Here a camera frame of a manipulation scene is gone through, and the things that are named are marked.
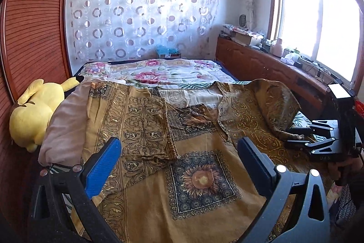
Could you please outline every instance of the screw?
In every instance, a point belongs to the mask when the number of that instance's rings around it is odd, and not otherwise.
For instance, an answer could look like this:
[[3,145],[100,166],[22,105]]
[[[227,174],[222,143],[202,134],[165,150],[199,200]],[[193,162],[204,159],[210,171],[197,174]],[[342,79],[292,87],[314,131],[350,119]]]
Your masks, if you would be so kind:
[[287,170],[286,166],[283,165],[277,165],[277,171],[284,173]]
[[80,172],[82,170],[81,165],[74,165],[72,168],[73,172]]
[[47,169],[43,169],[40,173],[39,173],[39,175],[40,176],[46,176],[48,174],[48,170]]
[[319,172],[316,170],[316,169],[311,169],[311,174],[314,176],[314,177],[318,177],[320,174]]

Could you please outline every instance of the yellow plush toy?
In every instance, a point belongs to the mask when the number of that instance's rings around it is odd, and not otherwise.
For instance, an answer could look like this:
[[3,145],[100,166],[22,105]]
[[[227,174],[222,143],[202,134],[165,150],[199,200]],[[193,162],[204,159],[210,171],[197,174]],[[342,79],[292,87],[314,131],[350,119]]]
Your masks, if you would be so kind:
[[60,103],[64,92],[79,82],[71,77],[61,85],[35,80],[18,99],[18,105],[10,116],[11,138],[22,148],[32,153],[43,142],[49,121]]

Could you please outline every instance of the red object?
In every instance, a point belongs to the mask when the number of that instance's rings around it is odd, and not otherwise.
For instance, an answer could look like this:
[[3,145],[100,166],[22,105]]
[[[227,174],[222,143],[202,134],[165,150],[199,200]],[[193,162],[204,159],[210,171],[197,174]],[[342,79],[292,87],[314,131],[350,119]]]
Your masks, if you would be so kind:
[[362,117],[364,117],[364,103],[361,103],[358,100],[355,100],[355,109]]

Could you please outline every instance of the sunflower print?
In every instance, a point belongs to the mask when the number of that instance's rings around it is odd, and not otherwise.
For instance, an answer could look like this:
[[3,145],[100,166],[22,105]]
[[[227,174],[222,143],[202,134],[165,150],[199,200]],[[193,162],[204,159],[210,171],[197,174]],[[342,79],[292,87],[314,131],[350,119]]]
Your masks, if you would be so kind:
[[214,169],[215,165],[198,165],[184,172],[183,191],[192,197],[201,197],[203,194],[217,194],[219,190],[220,173]]

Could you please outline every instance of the pillow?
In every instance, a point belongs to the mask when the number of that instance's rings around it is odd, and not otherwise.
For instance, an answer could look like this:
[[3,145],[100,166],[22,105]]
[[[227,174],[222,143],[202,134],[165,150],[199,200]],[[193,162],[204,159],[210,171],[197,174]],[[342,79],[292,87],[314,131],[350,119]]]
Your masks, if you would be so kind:
[[81,161],[86,133],[86,104],[91,81],[83,81],[57,107],[45,131],[38,162],[74,166]]

